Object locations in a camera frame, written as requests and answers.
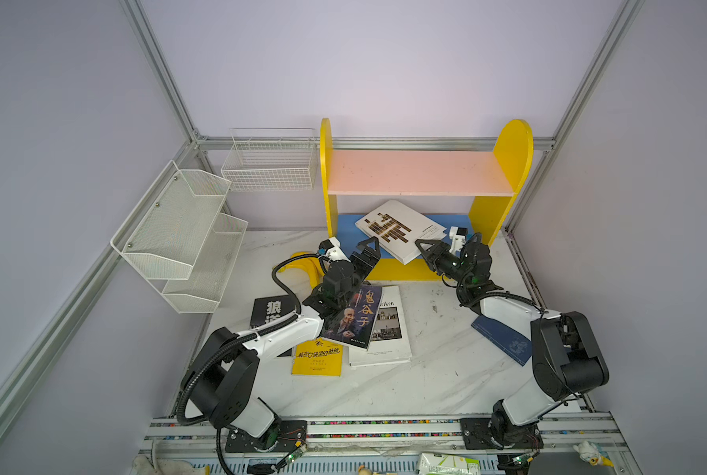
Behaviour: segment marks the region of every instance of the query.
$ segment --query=black bracket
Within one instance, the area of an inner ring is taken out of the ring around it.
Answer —
[[[223,437],[224,451],[229,454],[234,453],[262,453],[256,447],[256,439],[242,430],[228,429]],[[282,420],[277,434],[277,444],[270,452],[290,452],[295,449],[296,442],[306,441],[306,421],[305,420]]]
[[[464,440],[465,449],[482,450],[500,448],[498,445],[491,442],[490,422],[490,417],[468,417],[459,420],[459,425],[462,427],[462,438]],[[536,448],[536,442],[538,443],[538,448],[544,446],[544,441],[541,439],[538,427],[536,425],[526,426],[525,433],[521,434],[519,441],[515,442],[509,448]]]

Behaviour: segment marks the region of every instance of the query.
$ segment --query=blue shelf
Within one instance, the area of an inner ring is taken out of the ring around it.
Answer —
[[[470,236],[473,233],[470,218],[466,214],[426,214],[425,216],[435,223],[445,226],[446,237],[443,238],[445,242],[449,242],[449,228],[451,226],[466,227]],[[356,227],[356,222],[363,217],[363,214],[338,215],[338,235],[336,237],[340,241],[340,248],[343,249],[346,255],[350,255],[351,252],[355,251],[356,244],[368,237]],[[382,258],[393,259],[393,256],[384,249],[380,248],[380,252],[382,252]]]

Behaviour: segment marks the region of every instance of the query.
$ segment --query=wire mesh basket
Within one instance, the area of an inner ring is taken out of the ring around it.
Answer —
[[[313,128],[234,128],[221,174],[233,192],[314,188],[319,155]]]
[[[219,213],[187,280],[169,280],[161,291],[179,313],[213,313],[230,280],[248,222]]]
[[[220,176],[173,167],[168,184],[130,237],[112,240],[146,279],[190,277],[230,188],[229,180]]]

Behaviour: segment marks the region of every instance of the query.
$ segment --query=table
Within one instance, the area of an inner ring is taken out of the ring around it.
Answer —
[[[283,293],[272,281],[272,267],[294,252],[315,252],[324,239],[323,230],[248,231],[206,335],[225,326],[247,329],[253,300]],[[496,238],[491,255],[492,280],[529,296],[503,236]],[[303,271],[279,275],[301,300],[310,294]],[[293,376],[293,358],[277,357],[262,360],[253,394],[284,417],[490,413],[530,378],[530,361],[519,366],[470,327],[475,314],[459,306],[453,289],[440,282],[395,284],[406,315],[410,363],[351,368],[346,348],[341,376],[328,378]]]

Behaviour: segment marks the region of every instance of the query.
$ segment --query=book cover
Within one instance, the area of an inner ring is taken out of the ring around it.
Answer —
[[[504,325],[498,320],[479,315],[472,322],[472,328],[481,332],[520,366],[525,366],[533,354],[533,344],[523,334]]]
[[[289,295],[275,297],[262,297],[253,301],[253,311],[251,312],[251,328],[260,327],[277,320],[283,315],[287,315],[294,309],[293,299]],[[293,349],[286,351],[280,356],[292,356]]]
[[[397,285],[382,288],[382,299],[369,341],[369,348],[351,348],[348,364],[353,367],[409,363],[411,346]]]
[[[396,200],[377,207],[358,220],[356,227],[369,237],[376,236],[380,246],[402,264],[420,255],[415,240],[446,236],[445,227]]]
[[[321,336],[350,347],[367,348],[381,297],[382,287],[362,285],[351,297],[348,307],[325,323]]]
[[[322,338],[296,346],[293,375],[340,376],[343,366],[343,347]]]

